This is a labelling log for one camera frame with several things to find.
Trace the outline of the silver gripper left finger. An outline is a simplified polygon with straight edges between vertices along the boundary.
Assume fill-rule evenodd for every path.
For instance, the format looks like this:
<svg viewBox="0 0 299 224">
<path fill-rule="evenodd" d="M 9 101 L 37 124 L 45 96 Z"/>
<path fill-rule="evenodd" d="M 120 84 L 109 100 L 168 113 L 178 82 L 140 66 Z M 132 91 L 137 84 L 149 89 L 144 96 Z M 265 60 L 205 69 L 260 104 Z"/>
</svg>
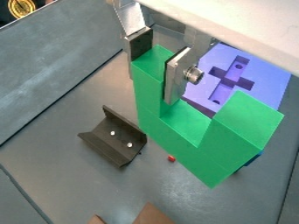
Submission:
<svg viewBox="0 0 299 224">
<path fill-rule="evenodd" d="M 112 5 L 124 31 L 128 61 L 133 61 L 152 48 L 153 30 L 145 25 L 140 3 L 112 0 Z"/>
</svg>

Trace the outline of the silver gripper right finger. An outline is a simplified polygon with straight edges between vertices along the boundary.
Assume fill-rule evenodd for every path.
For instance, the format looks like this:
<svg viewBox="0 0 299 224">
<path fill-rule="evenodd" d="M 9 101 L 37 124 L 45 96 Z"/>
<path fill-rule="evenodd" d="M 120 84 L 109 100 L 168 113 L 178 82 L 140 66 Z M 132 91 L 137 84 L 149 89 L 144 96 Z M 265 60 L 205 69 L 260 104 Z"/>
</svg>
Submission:
<svg viewBox="0 0 299 224">
<path fill-rule="evenodd" d="M 197 68 L 198 60 L 214 46 L 214 38 L 186 26 L 182 40 L 185 47 L 164 63 L 162 100 L 173 105 L 181 98 L 186 83 L 197 85 L 204 72 Z"/>
</svg>

